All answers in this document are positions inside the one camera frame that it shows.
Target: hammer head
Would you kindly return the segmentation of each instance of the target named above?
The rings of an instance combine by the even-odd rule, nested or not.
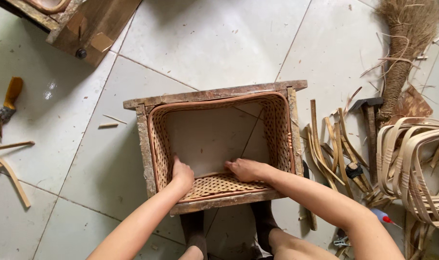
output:
[[[372,97],[372,98],[365,98],[365,99],[359,99],[357,100],[352,107],[349,109],[349,112],[360,109],[364,104],[373,106],[376,104],[382,104],[383,98],[382,97]]]

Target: woven bamboo basket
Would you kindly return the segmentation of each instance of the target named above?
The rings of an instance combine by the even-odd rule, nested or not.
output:
[[[171,112],[217,109],[248,103],[259,103],[263,107],[269,164],[294,174],[295,163],[292,156],[289,105],[287,99],[280,93],[263,92],[210,101],[164,104],[155,107],[147,119],[157,192],[167,186],[172,178],[173,160],[166,129],[167,117]],[[192,189],[178,203],[272,189],[271,186],[263,182],[244,183],[238,181],[233,174],[218,174],[196,179]]]

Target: hand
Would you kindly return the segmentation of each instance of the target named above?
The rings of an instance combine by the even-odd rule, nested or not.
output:
[[[174,160],[173,180],[171,180],[171,182],[178,184],[183,193],[186,194],[193,185],[193,171],[188,165],[182,163],[178,156],[175,156]]]
[[[225,169],[230,169],[239,181],[266,181],[266,176],[274,169],[266,163],[255,162],[248,159],[237,159],[235,162],[225,162]]]

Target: metal bolt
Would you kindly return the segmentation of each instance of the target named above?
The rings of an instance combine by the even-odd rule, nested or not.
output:
[[[84,50],[84,49],[78,49],[77,53],[75,53],[75,57],[77,57],[80,60],[86,58],[86,55],[87,55],[87,53],[86,53],[86,50]]]

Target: twine-wrapped broom handle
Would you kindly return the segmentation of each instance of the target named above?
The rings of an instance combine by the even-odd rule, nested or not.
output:
[[[389,27],[391,34],[390,57],[397,59],[389,62],[390,68],[386,74],[386,88],[383,93],[383,106],[378,111],[379,121],[389,121],[397,99],[402,91],[402,86],[407,80],[412,66],[413,49],[407,39],[409,25],[397,24]]]

